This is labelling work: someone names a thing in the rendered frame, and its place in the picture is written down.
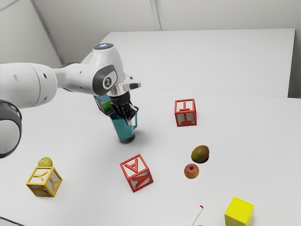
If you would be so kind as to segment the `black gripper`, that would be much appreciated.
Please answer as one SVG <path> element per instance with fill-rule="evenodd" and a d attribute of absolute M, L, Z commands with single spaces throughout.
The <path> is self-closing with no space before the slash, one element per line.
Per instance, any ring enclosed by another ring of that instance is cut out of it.
<path fill-rule="evenodd" d="M 111 109 L 120 117 L 125 118 L 128 125 L 132 124 L 132 119 L 136 116 L 139 108 L 130 101 L 130 93 L 125 92 L 122 95 L 110 97 Z"/>

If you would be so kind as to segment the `teal faceted mug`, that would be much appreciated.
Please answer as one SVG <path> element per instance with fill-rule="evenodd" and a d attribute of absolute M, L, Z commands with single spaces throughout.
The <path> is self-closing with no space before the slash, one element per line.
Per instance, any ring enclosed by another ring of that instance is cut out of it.
<path fill-rule="evenodd" d="M 109 117 L 121 143 L 128 144 L 134 140 L 134 129 L 137 127 L 137 115 L 135 115 L 133 119 L 127 120 L 115 112 L 112 112 Z"/>

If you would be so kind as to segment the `teal and purple carton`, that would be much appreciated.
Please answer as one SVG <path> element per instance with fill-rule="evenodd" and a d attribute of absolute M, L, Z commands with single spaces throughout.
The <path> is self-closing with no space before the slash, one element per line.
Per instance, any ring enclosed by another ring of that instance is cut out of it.
<path fill-rule="evenodd" d="M 110 115 L 113 112 L 111 108 L 111 99 L 107 94 L 102 96 L 95 95 L 94 99 L 96 101 L 99 110 L 103 112 L 105 115 Z"/>

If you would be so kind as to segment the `red letter T block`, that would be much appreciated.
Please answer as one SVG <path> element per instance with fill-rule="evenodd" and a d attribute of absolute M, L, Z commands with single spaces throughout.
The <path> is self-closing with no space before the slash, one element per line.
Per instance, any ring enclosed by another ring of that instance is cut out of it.
<path fill-rule="evenodd" d="M 177 127 L 197 125 L 195 99 L 175 100 L 174 115 Z"/>

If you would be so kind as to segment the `red letter A block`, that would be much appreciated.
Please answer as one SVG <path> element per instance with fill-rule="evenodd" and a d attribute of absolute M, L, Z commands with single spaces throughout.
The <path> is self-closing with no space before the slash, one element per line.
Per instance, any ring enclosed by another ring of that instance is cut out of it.
<path fill-rule="evenodd" d="M 153 183 L 148 165 L 140 154 L 119 164 L 133 193 Z"/>

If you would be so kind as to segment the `green and red mango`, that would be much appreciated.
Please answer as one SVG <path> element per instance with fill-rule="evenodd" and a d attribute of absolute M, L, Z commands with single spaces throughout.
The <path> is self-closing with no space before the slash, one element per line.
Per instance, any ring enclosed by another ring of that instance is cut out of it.
<path fill-rule="evenodd" d="M 191 159 L 196 163 L 204 163 L 209 159 L 209 148 L 206 145 L 200 145 L 194 148 L 191 153 Z"/>

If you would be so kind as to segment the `red apple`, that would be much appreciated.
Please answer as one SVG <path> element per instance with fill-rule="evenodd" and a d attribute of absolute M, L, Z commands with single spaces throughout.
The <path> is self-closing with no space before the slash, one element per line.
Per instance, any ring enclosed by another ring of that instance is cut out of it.
<path fill-rule="evenodd" d="M 188 164 L 184 168 L 184 175 L 188 179 L 194 179 L 199 175 L 199 167 L 196 164 Z"/>

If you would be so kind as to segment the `yellow-green pear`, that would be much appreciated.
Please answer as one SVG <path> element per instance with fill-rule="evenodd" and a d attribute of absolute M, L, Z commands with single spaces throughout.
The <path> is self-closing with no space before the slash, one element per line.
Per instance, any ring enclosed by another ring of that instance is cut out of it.
<path fill-rule="evenodd" d="M 53 161 L 49 157 L 43 157 L 38 161 L 38 167 L 52 167 Z"/>

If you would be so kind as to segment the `yellow letter Y block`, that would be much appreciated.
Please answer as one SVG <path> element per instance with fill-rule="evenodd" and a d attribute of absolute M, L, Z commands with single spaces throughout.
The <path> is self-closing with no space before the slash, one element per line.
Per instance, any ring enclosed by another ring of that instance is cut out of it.
<path fill-rule="evenodd" d="M 26 186 L 37 197 L 55 197 L 63 179 L 54 167 L 36 167 Z"/>

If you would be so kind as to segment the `white marker with red cap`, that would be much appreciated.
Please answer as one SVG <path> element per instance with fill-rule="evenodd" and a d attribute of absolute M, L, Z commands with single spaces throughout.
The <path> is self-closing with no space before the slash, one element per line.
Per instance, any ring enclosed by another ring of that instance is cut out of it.
<path fill-rule="evenodd" d="M 187 226 L 194 226 L 195 222 L 197 221 L 198 217 L 200 216 L 201 212 L 203 211 L 204 207 L 199 205 L 196 212 L 193 214 L 192 218 L 188 222 Z"/>

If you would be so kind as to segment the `plain yellow cube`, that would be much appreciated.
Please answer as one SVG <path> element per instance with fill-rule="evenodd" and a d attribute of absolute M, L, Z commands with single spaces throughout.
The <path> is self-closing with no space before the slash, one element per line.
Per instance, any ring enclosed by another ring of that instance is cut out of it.
<path fill-rule="evenodd" d="M 254 205 L 233 197 L 224 216 L 226 226 L 251 226 L 254 218 Z"/>

